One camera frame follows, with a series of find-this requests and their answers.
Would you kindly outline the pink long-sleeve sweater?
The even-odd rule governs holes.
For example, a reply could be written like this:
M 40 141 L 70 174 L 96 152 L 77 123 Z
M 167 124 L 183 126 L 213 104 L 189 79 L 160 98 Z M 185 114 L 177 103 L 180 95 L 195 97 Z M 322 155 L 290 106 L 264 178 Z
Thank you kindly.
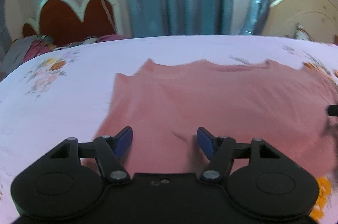
M 132 128 L 124 160 L 130 174 L 201 172 L 207 159 L 196 131 L 204 127 L 241 143 L 262 138 L 317 177 L 337 166 L 337 119 L 326 114 L 336 103 L 331 79 L 308 67 L 272 60 L 248 66 L 148 60 L 136 74 L 116 76 L 96 136 Z

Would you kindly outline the pile of clothes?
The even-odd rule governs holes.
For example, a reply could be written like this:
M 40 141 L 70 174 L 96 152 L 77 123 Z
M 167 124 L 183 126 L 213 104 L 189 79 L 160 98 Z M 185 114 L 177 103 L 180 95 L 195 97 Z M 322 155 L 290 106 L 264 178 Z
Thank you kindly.
M 1 62 L 1 80 L 12 73 L 21 64 L 42 54 L 79 45 L 123 39 L 126 39 L 123 35 L 105 35 L 101 37 L 90 36 L 83 41 L 71 42 L 66 45 L 56 45 L 54 40 L 48 35 L 33 35 L 17 39 L 13 42 L 5 55 L 5 58 Z

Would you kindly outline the floral white bed sheet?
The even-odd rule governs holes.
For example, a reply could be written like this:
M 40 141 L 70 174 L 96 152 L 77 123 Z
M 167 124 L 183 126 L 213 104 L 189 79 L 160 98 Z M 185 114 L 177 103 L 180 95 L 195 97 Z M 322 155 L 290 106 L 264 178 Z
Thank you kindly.
M 280 37 L 165 36 L 107 41 L 38 56 L 1 82 L 1 222 L 18 213 L 13 179 L 67 137 L 96 138 L 108 115 L 116 76 L 148 60 L 180 66 L 206 60 L 248 66 L 267 60 L 328 76 L 337 89 L 337 46 Z

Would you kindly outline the patterned pillow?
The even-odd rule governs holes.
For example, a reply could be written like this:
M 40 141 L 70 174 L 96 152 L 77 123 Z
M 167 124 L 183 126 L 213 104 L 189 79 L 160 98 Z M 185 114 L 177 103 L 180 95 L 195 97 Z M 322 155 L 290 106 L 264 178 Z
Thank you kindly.
M 285 35 L 284 37 L 293 38 L 296 40 L 315 42 L 315 40 L 311 37 L 311 35 L 309 35 L 309 33 L 305 30 L 305 28 L 299 23 L 296 24 L 295 32 L 293 33 L 292 36 Z

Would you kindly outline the cream arched headboard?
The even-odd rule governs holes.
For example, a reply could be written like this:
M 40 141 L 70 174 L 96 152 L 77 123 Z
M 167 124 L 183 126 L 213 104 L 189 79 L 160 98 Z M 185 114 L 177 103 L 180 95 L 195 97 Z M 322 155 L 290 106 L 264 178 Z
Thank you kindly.
M 301 24 L 316 42 L 337 44 L 337 6 L 329 0 L 275 0 L 261 33 L 292 36 Z

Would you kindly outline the red heart-shaped headboard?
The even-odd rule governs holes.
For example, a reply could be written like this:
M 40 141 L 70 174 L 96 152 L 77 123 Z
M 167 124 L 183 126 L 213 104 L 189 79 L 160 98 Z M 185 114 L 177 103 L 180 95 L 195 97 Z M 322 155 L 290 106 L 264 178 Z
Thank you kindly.
M 34 18 L 22 27 L 22 36 L 50 36 L 64 46 L 87 37 L 124 35 L 118 0 L 42 0 Z

